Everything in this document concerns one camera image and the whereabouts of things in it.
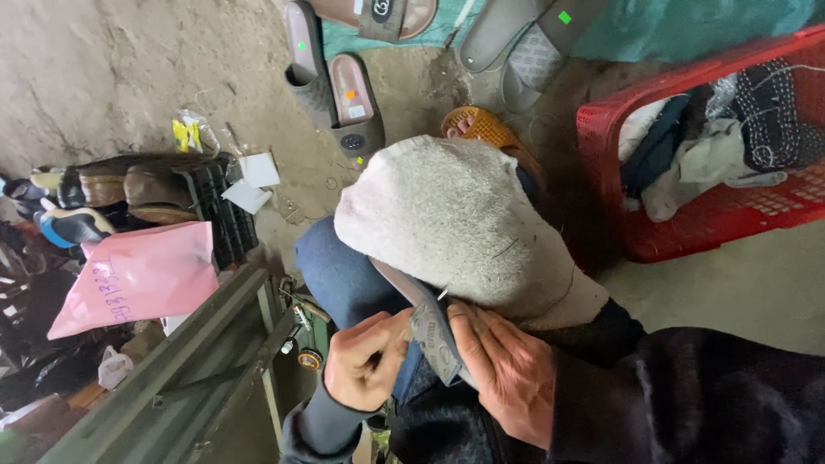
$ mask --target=pink plastic bag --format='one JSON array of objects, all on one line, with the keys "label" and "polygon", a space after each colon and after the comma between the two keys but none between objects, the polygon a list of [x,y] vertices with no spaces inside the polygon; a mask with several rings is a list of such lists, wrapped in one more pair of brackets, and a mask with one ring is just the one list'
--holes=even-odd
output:
[{"label": "pink plastic bag", "polygon": [[209,222],[115,234],[97,245],[84,244],[83,252],[88,262],[66,296],[49,340],[190,314],[218,289]]}]

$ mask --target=orange plastic slipper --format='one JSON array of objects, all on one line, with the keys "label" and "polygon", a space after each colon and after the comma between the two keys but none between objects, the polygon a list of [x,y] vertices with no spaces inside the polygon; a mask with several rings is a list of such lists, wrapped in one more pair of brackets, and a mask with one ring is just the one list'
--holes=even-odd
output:
[{"label": "orange plastic slipper", "polygon": [[518,140],[516,134],[513,134],[513,131],[490,111],[478,107],[455,108],[441,123],[441,133],[446,137],[449,129],[457,128],[459,122],[470,117],[473,118],[473,124],[461,136],[462,139],[480,139],[497,149],[517,148],[515,158],[518,165],[530,174],[542,192],[547,192],[547,174],[539,164],[539,160],[530,153],[521,140]]}]

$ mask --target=sandal logo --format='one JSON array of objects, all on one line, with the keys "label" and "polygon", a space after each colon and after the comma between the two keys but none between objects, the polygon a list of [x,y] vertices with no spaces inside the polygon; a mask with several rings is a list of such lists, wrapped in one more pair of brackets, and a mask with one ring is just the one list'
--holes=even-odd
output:
[{"label": "sandal logo", "polygon": [[389,19],[389,14],[393,12],[392,0],[373,0],[372,17],[379,24],[385,23]]}]

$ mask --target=wrinkled hand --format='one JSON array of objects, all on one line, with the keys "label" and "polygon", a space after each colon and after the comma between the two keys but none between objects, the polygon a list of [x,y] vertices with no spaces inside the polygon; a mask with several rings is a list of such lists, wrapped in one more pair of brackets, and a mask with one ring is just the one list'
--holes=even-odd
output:
[{"label": "wrinkled hand", "polygon": [[332,336],[323,384],[335,401],[372,412],[389,398],[413,337],[412,313],[383,311]]},{"label": "wrinkled hand", "polygon": [[478,400],[507,435],[549,450],[556,373],[553,350],[492,311],[449,308],[459,354]]}]

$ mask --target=red plastic basket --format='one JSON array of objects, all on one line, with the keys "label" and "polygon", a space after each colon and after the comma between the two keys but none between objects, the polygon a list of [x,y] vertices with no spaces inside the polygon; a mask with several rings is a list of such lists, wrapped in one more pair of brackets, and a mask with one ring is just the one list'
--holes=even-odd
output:
[{"label": "red plastic basket", "polygon": [[[578,110],[578,144],[627,259],[655,263],[718,248],[721,244],[825,218],[825,161],[793,173],[776,187],[718,186],[654,223],[644,211],[625,212],[619,177],[619,131],[635,110],[771,59],[825,68],[825,25],[790,36],[757,40],[687,65]],[[794,88],[799,119],[825,127],[825,73],[797,68]]]}]

